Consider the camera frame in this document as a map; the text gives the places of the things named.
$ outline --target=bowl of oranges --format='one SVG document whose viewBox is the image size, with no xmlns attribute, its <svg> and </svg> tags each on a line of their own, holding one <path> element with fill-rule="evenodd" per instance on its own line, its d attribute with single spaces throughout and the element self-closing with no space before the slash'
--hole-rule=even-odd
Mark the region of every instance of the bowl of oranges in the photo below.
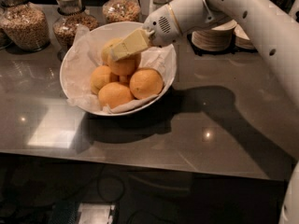
<svg viewBox="0 0 299 224">
<path fill-rule="evenodd" d="M 70 105 L 99 116 L 124 116 L 158 101 L 177 72 L 173 45 L 149 48 L 119 61 L 111 47 L 142 23 L 115 22 L 89 31 L 79 26 L 65 54 L 60 81 Z"/>
</svg>

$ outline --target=stack of plates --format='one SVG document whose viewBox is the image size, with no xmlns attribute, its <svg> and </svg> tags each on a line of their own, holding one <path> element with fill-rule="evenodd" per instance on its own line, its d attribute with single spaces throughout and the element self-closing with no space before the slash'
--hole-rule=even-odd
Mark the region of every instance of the stack of plates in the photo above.
<svg viewBox="0 0 299 224">
<path fill-rule="evenodd" d="M 255 49 L 249 37 L 246 35 L 242 27 L 238 24 L 234 30 L 235 45 L 242 49 Z"/>
<path fill-rule="evenodd" d="M 231 20 L 211 30 L 192 32 L 192 43 L 199 49 L 223 51 L 230 47 L 236 21 Z"/>
</svg>

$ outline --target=countertop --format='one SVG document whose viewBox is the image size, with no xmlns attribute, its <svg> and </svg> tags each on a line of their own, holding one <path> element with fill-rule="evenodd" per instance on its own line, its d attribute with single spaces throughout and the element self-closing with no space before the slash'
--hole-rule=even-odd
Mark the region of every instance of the countertop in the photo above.
<svg viewBox="0 0 299 224">
<path fill-rule="evenodd" d="M 49 25 L 55 6 L 43 6 Z M 100 7 L 91 14 L 103 22 Z M 288 180 L 299 158 L 299 109 L 256 52 L 195 55 L 176 45 L 178 72 L 154 105 L 127 117 L 70 106 L 60 45 L 0 50 L 0 152 L 201 174 Z"/>
</svg>

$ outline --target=orange fruit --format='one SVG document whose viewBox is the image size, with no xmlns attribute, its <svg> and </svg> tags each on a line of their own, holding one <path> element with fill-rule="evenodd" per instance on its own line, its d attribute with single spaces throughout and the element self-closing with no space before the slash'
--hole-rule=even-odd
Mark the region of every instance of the orange fruit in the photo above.
<svg viewBox="0 0 299 224">
<path fill-rule="evenodd" d="M 104 64 L 107 64 L 108 61 L 108 54 L 110 53 L 110 49 L 114 44 L 117 44 L 121 41 L 121 38 L 112 38 L 110 40 L 108 40 L 105 45 L 103 46 L 103 48 L 100 50 L 100 56 L 102 58 L 102 61 Z"/>
<path fill-rule="evenodd" d="M 153 68 L 140 68 L 130 79 L 131 93 L 138 100 L 159 94 L 163 85 L 162 76 Z"/>
<path fill-rule="evenodd" d="M 90 84 L 91 91 L 94 94 L 98 92 L 108 83 L 118 81 L 119 78 L 111 72 L 107 65 L 100 65 L 96 67 L 91 75 Z"/>
<path fill-rule="evenodd" d="M 134 96 L 128 84 L 111 82 L 99 91 L 98 99 L 102 107 L 109 105 L 110 108 L 115 108 L 134 100 Z"/>
<path fill-rule="evenodd" d="M 136 54 L 125 59 L 113 61 L 108 54 L 107 64 L 111 71 L 121 77 L 130 76 L 139 66 L 141 61 L 141 54 Z"/>
</svg>

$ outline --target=jar of grains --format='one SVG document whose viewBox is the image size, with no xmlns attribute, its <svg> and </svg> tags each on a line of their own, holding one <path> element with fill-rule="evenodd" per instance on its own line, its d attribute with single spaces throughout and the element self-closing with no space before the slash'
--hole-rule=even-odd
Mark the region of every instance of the jar of grains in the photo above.
<svg viewBox="0 0 299 224">
<path fill-rule="evenodd" d="M 103 4 L 106 23 L 139 21 L 140 11 L 138 0 L 109 0 Z"/>
<path fill-rule="evenodd" d="M 0 7 L 0 19 L 3 15 L 4 15 L 4 9 Z M 9 46 L 11 43 L 12 41 L 9 39 L 7 34 L 3 31 L 3 29 L 0 26 L 0 49 Z"/>
<path fill-rule="evenodd" d="M 5 9 L 0 27 L 8 37 L 25 51 L 38 51 L 50 43 L 49 27 L 41 9 L 28 0 L 1 0 Z"/>
<path fill-rule="evenodd" d="M 81 0 L 56 0 L 61 17 L 53 24 L 53 32 L 66 53 L 73 45 L 77 27 L 81 24 L 91 30 L 99 26 L 97 19 L 85 12 Z"/>
</svg>

